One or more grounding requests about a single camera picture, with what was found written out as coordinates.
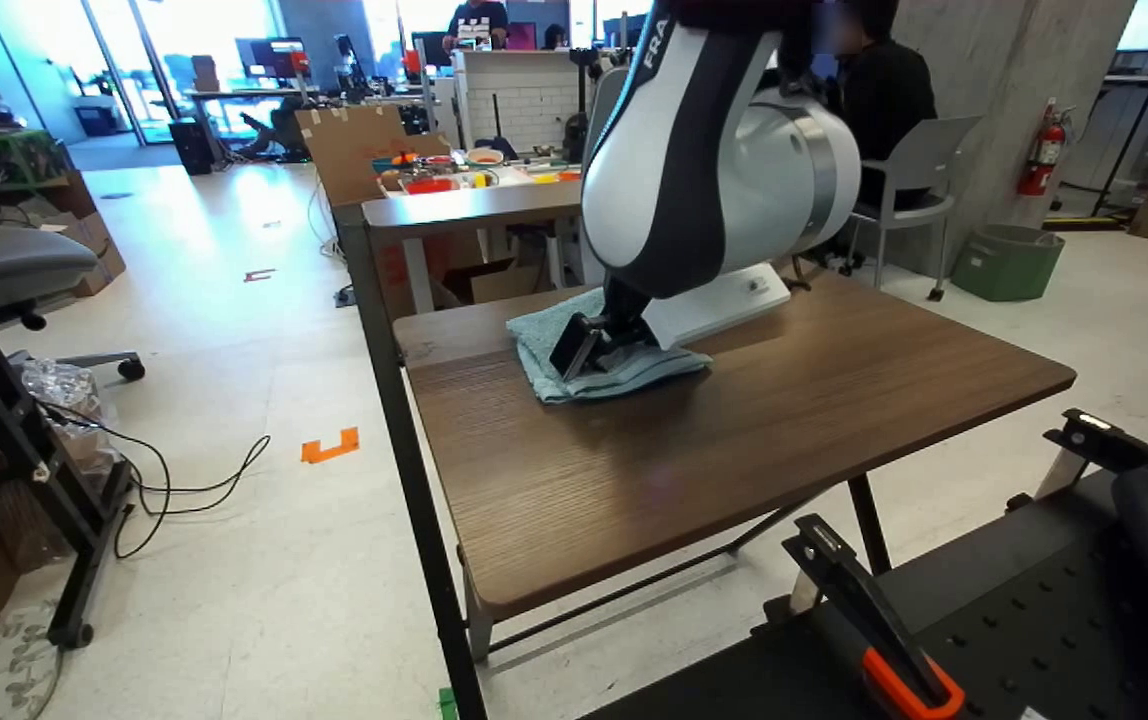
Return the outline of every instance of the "fire extinguisher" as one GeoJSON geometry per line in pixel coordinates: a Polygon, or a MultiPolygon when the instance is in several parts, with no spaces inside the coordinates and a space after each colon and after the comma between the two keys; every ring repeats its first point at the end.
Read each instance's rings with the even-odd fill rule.
{"type": "Polygon", "coordinates": [[[1021,168],[1021,185],[1016,185],[1021,198],[1043,198],[1047,191],[1052,173],[1055,173],[1058,154],[1065,154],[1065,142],[1068,142],[1068,117],[1055,109],[1055,101],[1047,101],[1043,126],[1041,126],[1029,156],[1025,156],[1025,168],[1021,168]]]}

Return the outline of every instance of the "chair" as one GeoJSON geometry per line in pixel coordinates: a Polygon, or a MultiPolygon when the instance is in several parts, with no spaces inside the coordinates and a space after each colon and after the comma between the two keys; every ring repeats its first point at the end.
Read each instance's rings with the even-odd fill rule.
{"type": "MultiPolygon", "coordinates": [[[[67,235],[0,223],[0,317],[19,317],[24,330],[45,330],[35,299],[67,293],[82,273],[91,273],[91,265],[95,257],[67,235]]],[[[61,366],[114,366],[126,383],[144,376],[135,351],[61,355],[61,366]]]]}
{"type": "Polygon", "coordinates": [[[850,245],[849,245],[849,265],[843,273],[850,273],[858,262],[856,262],[856,239],[858,239],[858,228],[875,228],[875,290],[882,285],[882,262],[886,262],[886,233],[898,233],[898,228],[931,228],[931,257],[935,257],[935,270],[931,270],[931,293],[927,299],[940,299],[943,296],[943,219],[948,211],[956,207],[956,198],[953,198],[953,173],[956,173],[956,160],[965,154],[965,142],[969,132],[975,130],[975,117],[965,117],[965,120],[920,120],[897,148],[886,160],[863,160],[858,168],[863,173],[878,173],[882,175],[882,198],[878,198],[878,207],[850,207],[850,245]],[[925,204],[917,207],[897,207],[897,198],[898,191],[927,191],[925,204]]]}

